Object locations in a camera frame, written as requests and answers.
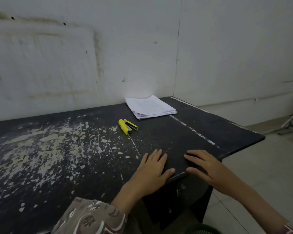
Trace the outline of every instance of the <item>tiled floor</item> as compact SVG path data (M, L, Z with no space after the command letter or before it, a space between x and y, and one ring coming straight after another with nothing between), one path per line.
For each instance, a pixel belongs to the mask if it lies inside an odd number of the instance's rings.
M224 159L223 163L293 223L293 133L270 134L264 141ZM143 232L160 233L158 226L147 218L141 223ZM161 233L181 234L196 222L191 211L186 210ZM216 190L203 223L223 234L265 233L242 205Z

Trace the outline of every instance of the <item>stack of paper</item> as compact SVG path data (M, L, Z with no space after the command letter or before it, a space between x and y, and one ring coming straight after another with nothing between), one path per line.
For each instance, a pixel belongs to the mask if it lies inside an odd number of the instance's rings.
M125 98L125 102L139 120L177 113L176 109L154 95L150 98Z

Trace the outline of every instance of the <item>black table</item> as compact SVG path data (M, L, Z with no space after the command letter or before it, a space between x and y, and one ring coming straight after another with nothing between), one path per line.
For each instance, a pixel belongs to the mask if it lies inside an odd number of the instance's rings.
M222 160L265 137L172 97L162 100L178 113L137 120L118 104L1 121L0 233L49 230L75 196L111 202L142 155L160 148L168 153L165 169L174 167L176 175L144 198L153 222L164 228L184 207L207 206L211 187L184 172L186 150L205 149ZM139 131L126 136L119 119Z

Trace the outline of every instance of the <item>patterned sleeve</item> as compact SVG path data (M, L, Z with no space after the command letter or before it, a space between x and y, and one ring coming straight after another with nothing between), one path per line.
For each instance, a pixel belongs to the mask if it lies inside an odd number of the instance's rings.
M276 234L293 234L293 225L288 223Z
M76 197L51 234L121 234L126 222L125 214L113 206Z

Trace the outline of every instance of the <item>white wall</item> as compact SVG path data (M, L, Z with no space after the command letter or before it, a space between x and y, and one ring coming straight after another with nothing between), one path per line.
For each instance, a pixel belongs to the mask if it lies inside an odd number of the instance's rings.
M0 120L152 94L293 113L293 0L0 0Z
M180 4L0 0L0 120L173 95Z
M176 75L176 98L242 125L293 113L293 0L182 0Z

